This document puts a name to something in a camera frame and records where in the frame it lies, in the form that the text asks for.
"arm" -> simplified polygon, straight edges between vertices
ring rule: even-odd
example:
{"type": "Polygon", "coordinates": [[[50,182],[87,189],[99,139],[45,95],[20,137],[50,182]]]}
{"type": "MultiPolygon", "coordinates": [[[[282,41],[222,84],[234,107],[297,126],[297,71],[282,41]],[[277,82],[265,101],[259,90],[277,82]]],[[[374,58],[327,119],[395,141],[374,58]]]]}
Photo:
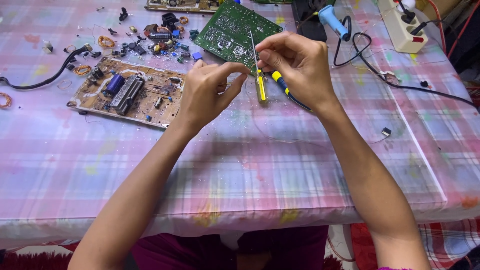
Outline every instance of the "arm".
{"type": "Polygon", "coordinates": [[[68,265],[69,270],[122,269],[147,227],[170,172],[188,142],[237,96],[250,70],[240,63],[206,65],[187,74],[180,112],[158,142],[102,208],[68,265]],[[243,73],[225,91],[227,76],[243,73]]]}
{"type": "Polygon", "coordinates": [[[325,127],[355,207],[372,234],[378,266],[430,269],[407,199],[333,91],[326,44],[282,32],[256,50],[261,52],[259,67],[278,70],[295,98],[312,108],[325,127]]]}

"white tile floor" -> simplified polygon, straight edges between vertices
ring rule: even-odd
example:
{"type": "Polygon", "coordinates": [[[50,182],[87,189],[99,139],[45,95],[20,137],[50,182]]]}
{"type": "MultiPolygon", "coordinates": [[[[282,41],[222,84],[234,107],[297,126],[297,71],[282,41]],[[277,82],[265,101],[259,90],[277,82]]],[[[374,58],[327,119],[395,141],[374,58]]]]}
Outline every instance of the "white tile floor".
{"type": "MultiPolygon", "coordinates": [[[[328,236],[332,241],[332,244],[335,248],[335,251],[340,254],[344,258],[352,258],[353,251],[352,251],[352,241],[350,238],[350,225],[333,225],[330,226],[328,230],[328,236]]],[[[47,245],[47,246],[27,246],[17,251],[18,254],[26,254],[26,253],[41,253],[41,252],[53,252],[55,253],[70,253],[70,250],[63,248],[58,245],[47,245]]],[[[333,254],[334,257],[337,258],[335,253],[332,251],[330,244],[327,241],[326,249],[325,249],[325,256],[333,254]]],[[[344,270],[358,270],[357,265],[355,262],[346,262],[343,261],[343,268],[344,270]]]]}

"screwdriver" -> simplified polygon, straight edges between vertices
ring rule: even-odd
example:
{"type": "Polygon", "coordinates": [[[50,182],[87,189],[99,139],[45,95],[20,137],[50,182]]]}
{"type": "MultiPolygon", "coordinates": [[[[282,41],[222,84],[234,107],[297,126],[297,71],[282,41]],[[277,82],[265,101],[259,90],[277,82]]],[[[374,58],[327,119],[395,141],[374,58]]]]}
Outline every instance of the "screwdriver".
{"type": "Polygon", "coordinates": [[[280,74],[280,72],[278,71],[275,71],[273,72],[272,74],[272,78],[278,83],[278,85],[280,85],[282,87],[282,89],[285,91],[285,94],[291,98],[294,102],[296,102],[298,105],[304,107],[305,109],[313,112],[310,108],[308,108],[307,106],[305,106],[303,103],[301,103],[300,101],[298,101],[296,98],[294,98],[292,96],[292,94],[290,93],[290,91],[288,90],[288,87],[287,87],[287,84],[285,83],[285,80],[282,78],[282,75],[280,74]]]}
{"type": "Polygon", "coordinates": [[[253,56],[255,58],[255,67],[257,69],[255,86],[257,88],[258,103],[265,104],[267,103],[267,96],[265,93],[264,79],[262,77],[263,73],[262,73],[262,70],[258,69],[257,53],[255,52],[255,43],[253,42],[252,30],[250,29],[250,27],[248,28],[248,31],[250,32],[250,37],[252,38],[252,50],[253,50],[253,56]]]}

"blue capacitor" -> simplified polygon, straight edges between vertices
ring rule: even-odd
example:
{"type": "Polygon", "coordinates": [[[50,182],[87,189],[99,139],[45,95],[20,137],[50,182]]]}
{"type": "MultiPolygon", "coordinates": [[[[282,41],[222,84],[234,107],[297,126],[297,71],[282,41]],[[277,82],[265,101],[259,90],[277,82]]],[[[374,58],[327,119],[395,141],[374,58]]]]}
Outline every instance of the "blue capacitor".
{"type": "Polygon", "coordinates": [[[124,83],[125,79],[120,74],[115,74],[105,90],[110,96],[114,96],[120,91],[120,87],[122,87],[124,83]]]}

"hand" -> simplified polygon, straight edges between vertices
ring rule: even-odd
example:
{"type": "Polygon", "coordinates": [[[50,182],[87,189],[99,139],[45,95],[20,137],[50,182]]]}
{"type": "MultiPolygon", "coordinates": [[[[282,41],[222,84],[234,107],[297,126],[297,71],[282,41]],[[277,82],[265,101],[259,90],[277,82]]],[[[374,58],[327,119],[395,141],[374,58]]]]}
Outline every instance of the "hand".
{"type": "Polygon", "coordinates": [[[175,120],[183,122],[197,134],[240,93],[249,73],[250,69],[242,63],[226,62],[219,66],[197,61],[185,78],[180,110],[175,120]],[[242,74],[226,89],[227,77],[235,72],[242,74]]]}
{"type": "Polygon", "coordinates": [[[292,95],[314,112],[338,103],[324,42],[284,31],[267,37],[255,49],[260,52],[258,67],[264,72],[278,70],[292,95]]]}

